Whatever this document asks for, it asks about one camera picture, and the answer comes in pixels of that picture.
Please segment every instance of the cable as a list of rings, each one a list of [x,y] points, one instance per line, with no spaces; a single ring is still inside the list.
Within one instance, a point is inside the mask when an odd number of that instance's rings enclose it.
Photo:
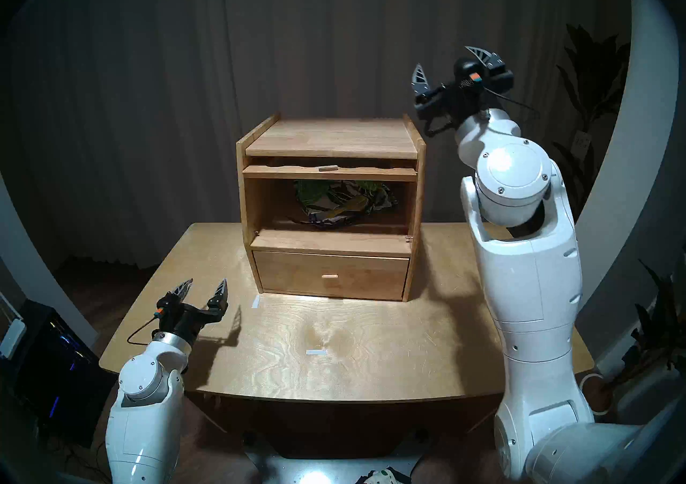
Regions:
[[[538,110],[538,109],[534,109],[534,108],[531,107],[530,105],[523,104],[522,102],[517,102],[515,99],[508,98],[507,96],[503,96],[502,94],[498,94],[497,92],[493,92],[493,91],[491,91],[489,88],[485,88],[485,87],[484,87],[484,91],[487,91],[487,92],[493,94],[494,96],[497,96],[497,97],[500,98],[500,99],[504,99],[506,102],[511,102],[511,103],[513,103],[513,104],[515,104],[515,105],[519,105],[519,106],[525,107],[525,108],[527,108],[527,109],[529,109],[529,110],[532,110],[532,111],[534,111],[534,113],[537,115],[537,118],[540,118],[540,112],[539,112],[539,110]]]
[[[126,339],[126,343],[130,343],[130,344],[133,344],[133,345],[147,345],[147,343],[132,342],[132,341],[131,341],[131,338],[135,337],[136,334],[138,333],[138,331],[140,331],[140,330],[142,330],[142,329],[145,329],[145,328],[147,327],[147,325],[148,325],[149,323],[153,322],[153,321],[155,321],[155,318],[154,318],[154,317],[150,318],[150,321],[147,321],[147,322],[145,322],[142,326],[138,327],[138,329],[136,329],[136,330],[131,334],[131,336],[128,337],[128,338]]]
[[[85,468],[88,471],[92,471],[93,473],[95,473],[98,476],[98,478],[100,478],[100,480],[103,481],[104,483],[110,484],[112,482],[112,479],[110,479],[110,477],[104,471],[102,471],[100,468],[94,468],[87,461],[83,460],[83,458],[81,456],[79,456],[79,454],[74,450],[74,447],[72,445],[68,445],[67,447],[69,449],[69,456],[66,458],[66,461],[65,461],[65,472],[66,472],[66,462],[69,461],[70,457],[73,457],[82,468]]]
[[[101,468],[100,468],[100,460],[98,459],[98,455],[100,454],[100,449],[102,449],[102,446],[105,445],[105,442],[103,441],[99,446],[98,449],[95,451],[95,464],[98,466],[98,471],[100,471],[104,476],[107,476],[107,473],[105,473]]]

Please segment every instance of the wooden shelf unit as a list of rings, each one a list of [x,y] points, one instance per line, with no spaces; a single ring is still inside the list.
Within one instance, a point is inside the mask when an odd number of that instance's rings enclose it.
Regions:
[[[281,120],[236,144],[241,224],[263,291],[407,301],[420,238],[425,143],[403,119]],[[307,223],[295,179],[376,180],[398,200],[358,223]]]

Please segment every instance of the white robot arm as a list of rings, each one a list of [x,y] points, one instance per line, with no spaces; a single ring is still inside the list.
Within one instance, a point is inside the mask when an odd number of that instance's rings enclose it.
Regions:
[[[417,113],[427,136],[454,128],[458,154],[474,168],[462,179],[462,207],[471,228],[484,295],[501,338],[506,388],[495,418],[504,474],[525,476],[530,451],[552,431],[593,422],[574,380],[571,334],[581,299],[581,267],[567,192],[557,165],[520,136],[501,109],[485,109],[484,92],[505,92],[512,74],[497,54],[467,47],[478,59],[460,59],[456,81],[429,90],[415,69]],[[449,122],[432,131],[431,120]],[[527,236],[495,240],[482,216],[507,227],[526,223],[543,206],[542,223]]]
[[[105,436],[113,484],[167,483],[176,467],[181,373],[198,332],[206,323],[221,321],[228,306],[226,279],[207,301],[207,310],[183,303],[192,283],[192,279],[181,283],[157,302],[153,319],[160,320],[159,330],[143,354],[129,360],[119,373],[119,391]]]

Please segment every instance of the patterned fabric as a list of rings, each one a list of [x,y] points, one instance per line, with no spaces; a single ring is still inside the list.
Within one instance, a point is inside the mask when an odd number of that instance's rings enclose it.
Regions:
[[[372,476],[364,481],[364,484],[398,484],[395,475],[391,471],[374,471]]]
[[[295,189],[307,223],[322,229],[351,224],[398,205],[389,188],[375,181],[297,179]]]

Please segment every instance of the gray curtain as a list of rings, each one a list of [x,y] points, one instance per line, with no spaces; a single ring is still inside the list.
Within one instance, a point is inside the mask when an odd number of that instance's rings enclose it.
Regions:
[[[17,130],[69,250],[159,262],[189,224],[238,221],[235,142],[285,117],[400,117],[424,64],[497,51],[527,136],[577,122],[555,64],[597,0],[29,0],[10,25]],[[428,142],[425,221],[463,220],[449,133]]]

